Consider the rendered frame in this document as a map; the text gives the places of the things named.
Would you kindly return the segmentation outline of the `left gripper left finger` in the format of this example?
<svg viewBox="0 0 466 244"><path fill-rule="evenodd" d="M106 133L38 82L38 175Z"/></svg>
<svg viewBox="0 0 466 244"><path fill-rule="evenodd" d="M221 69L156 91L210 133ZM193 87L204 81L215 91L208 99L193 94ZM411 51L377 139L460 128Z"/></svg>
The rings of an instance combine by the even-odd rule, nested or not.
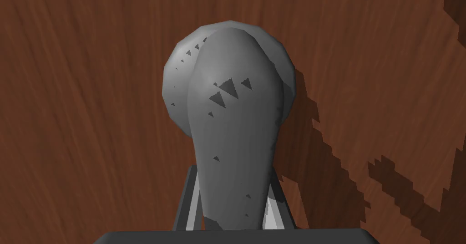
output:
<svg viewBox="0 0 466 244"><path fill-rule="evenodd" d="M203 209L196 165L189 167L179 201L173 231L192 231L202 228Z"/></svg>

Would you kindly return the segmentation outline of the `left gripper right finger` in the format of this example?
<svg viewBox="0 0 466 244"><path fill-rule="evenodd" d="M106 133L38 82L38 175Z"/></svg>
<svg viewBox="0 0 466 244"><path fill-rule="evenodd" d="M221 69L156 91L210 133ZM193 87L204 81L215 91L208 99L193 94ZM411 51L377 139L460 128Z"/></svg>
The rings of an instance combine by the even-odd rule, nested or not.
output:
<svg viewBox="0 0 466 244"><path fill-rule="evenodd" d="M268 199L262 229L296 229L296 224L281 188L275 169L271 170Z"/></svg>

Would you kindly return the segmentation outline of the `grey door handle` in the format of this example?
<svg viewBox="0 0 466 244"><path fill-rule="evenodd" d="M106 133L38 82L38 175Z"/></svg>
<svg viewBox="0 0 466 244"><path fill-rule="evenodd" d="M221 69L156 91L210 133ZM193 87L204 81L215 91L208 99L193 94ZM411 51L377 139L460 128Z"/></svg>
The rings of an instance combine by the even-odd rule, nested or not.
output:
<svg viewBox="0 0 466 244"><path fill-rule="evenodd" d="M295 96L285 47L258 26L204 25L175 46L162 97L193 141L206 230L263 228L278 132Z"/></svg>

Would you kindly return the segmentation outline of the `brown wooden door leaf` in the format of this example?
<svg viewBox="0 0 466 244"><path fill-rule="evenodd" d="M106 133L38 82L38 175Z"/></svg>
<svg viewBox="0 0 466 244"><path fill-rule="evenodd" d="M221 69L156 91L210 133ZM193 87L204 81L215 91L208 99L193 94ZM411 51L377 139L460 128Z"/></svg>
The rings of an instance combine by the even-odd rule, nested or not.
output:
<svg viewBox="0 0 466 244"><path fill-rule="evenodd" d="M299 228L466 244L466 0L0 0L0 244L170 230L195 156L163 66L225 20L295 65L274 167Z"/></svg>

